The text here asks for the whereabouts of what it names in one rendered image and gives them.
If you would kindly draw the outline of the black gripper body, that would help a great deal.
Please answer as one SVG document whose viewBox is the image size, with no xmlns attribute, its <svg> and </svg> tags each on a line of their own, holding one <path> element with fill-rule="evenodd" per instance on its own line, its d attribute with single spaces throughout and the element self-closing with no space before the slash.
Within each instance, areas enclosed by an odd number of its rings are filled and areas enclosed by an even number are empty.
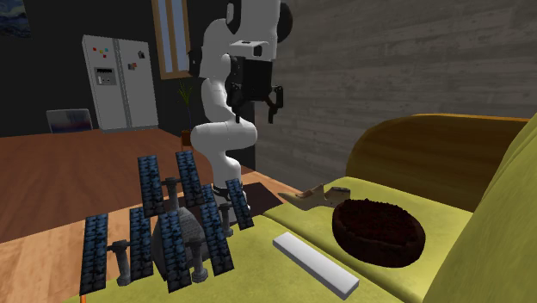
<svg viewBox="0 0 537 303">
<path fill-rule="evenodd" d="M 247 59 L 231 56 L 231 71 L 228 83 L 242 85 L 244 100 L 262 101 L 272 88 L 272 61 Z"/>
</svg>

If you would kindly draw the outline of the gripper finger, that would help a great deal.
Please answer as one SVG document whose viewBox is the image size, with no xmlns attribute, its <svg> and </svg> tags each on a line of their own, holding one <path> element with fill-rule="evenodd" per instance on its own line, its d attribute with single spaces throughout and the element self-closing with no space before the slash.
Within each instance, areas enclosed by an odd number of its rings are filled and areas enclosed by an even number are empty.
<svg viewBox="0 0 537 303">
<path fill-rule="evenodd" d="M 275 102 L 270 98 L 270 94 L 274 92 L 276 96 Z M 283 108 L 283 88 L 280 85 L 273 86 L 270 92 L 262 99 L 268 105 L 268 123 L 274 123 L 274 116 L 280 108 Z"/>
<path fill-rule="evenodd" d="M 225 84 L 226 104 L 231 107 L 235 115 L 235 121 L 240 122 L 240 108 L 244 104 L 242 85 L 239 83 L 229 82 Z"/>
</svg>

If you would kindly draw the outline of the green potted plant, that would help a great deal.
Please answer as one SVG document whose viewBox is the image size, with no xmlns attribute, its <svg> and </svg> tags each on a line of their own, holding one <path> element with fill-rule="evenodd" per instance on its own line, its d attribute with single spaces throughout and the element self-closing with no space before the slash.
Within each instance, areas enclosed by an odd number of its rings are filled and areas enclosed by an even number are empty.
<svg viewBox="0 0 537 303">
<path fill-rule="evenodd" d="M 178 94 L 184 102 L 185 109 L 187 110 L 188 115 L 188 128 L 182 131 L 182 148 L 191 147 L 191 132 L 192 132 L 192 115 L 190 110 L 190 97 L 192 93 L 192 87 L 184 83 L 182 80 L 179 81 Z"/>
</svg>

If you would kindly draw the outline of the wooden framed window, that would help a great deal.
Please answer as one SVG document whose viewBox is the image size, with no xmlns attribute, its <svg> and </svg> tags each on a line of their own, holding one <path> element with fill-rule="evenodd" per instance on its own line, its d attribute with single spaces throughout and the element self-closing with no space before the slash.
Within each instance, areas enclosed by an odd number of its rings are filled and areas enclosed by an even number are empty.
<svg viewBox="0 0 537 303">
<path fill-rule="evenodd" d="M 188 77 L 190 38 L 187 0 L 151 0 L 160 77 Z"/>
</svg>

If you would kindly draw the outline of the white double-door fridge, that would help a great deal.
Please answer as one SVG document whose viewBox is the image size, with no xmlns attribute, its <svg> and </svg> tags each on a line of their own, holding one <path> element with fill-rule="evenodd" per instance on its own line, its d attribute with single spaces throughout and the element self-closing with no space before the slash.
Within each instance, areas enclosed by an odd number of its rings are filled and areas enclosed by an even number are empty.
<svg viewBox="0 0 537 303">
<path fill-rule="evenodd" d="M 105 133 L 157 128 L 148 44 L 85 34 L 82 46 L 99 128 Z"/>
</svg>

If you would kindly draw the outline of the satellite model with blue panels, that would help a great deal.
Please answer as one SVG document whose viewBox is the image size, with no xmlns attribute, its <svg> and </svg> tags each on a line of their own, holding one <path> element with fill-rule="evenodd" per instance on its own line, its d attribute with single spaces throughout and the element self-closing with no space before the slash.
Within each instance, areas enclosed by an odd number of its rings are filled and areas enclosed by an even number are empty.
<svg viewBox="0 0 537 303">
<path fill-rule="evenodd" d="M 234 268 L 229 213 L 235 213 L 240 229 L 254 225 L 241 180 L 228 179 L 223 188 L 201 184 L 190 150 L 179 151 L 176 162 L 180 176 L 162 179 L 157 157 L 138 159 L 143 205 L 129 211 L 129 239 L 110 244 L 108 215 L 86 218 L 80 296 L 106 287 L 108 252 L 116 256 L 121 286 L 157 270 L 174 292 Z M 206 259 L 210 270 L 203 266 Z"/>
</svg>

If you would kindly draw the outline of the grey rounded panel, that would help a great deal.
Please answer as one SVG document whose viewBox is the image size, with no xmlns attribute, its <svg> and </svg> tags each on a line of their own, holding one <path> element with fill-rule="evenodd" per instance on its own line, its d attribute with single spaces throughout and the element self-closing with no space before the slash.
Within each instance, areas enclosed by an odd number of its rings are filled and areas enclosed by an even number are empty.
<svg viewBox="0 0 537 303">
<path fill-rule="evenodd" d="M 87 108 L 47 110 L 46 118 L 51 133 L 74 133 L 93 129 Z"/>
</svg>

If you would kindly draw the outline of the dark brown round basket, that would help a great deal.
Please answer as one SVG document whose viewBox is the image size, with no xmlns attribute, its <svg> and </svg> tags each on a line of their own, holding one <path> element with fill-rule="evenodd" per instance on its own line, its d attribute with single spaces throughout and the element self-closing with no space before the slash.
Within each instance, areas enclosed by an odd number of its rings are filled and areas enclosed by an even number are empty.
<svg viewBox="0 0 537 303">
<path fill-rule="evenodd" d="M 347 199 L 336 206 L 332 233 L 352 257 L 387 268 L 414 263 L 426 241 L 421 224 L 402 207 L 369 199 Z"/>
</svg>

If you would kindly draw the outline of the white flat bar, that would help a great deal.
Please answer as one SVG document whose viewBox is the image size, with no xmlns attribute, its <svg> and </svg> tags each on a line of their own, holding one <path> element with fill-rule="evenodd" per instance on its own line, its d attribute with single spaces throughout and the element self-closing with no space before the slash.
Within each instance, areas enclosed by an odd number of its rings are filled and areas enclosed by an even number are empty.
<svg viewBox="0 0 537 303">
<path fill-rule="evenodd" d="M 342 300 L 346 300 L 359 287 L 359 278 L 290 232 L 274 238 L 273 246 Z"/>
</svg>

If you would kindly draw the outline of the yellow-green sofa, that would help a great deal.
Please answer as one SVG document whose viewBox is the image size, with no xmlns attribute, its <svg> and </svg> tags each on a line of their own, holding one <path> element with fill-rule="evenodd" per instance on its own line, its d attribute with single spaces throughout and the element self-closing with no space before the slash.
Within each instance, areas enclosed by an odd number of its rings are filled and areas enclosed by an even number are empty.
<svg viewBox="0 0 537 303">
<path fill-rule="evenodd" d="M 417 114 L 380 123 L 335 180 L 355 199 L 387 201 L 426 233 L 399 269 L 354 259 L 328 207 L 284 203 L 231 239 L 235 269 L 169 293 L 158 277 L 109 283 L 88 303 L 537 303 L 537 115 Z M 273 246 L 290 232 L 360 279 L 342 300 Z"/>
</svg>

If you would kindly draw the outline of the dark blue wall picture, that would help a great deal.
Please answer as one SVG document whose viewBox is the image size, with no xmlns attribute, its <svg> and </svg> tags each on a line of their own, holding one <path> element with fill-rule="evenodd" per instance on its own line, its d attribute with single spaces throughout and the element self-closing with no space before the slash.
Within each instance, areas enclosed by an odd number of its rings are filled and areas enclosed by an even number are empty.
<svg viewBox="0 0 537 303">
<path fill-rule="evenodd" d="M 24 0 L 0 0 L 0 36 L 32 37 Z"/>
</svg>

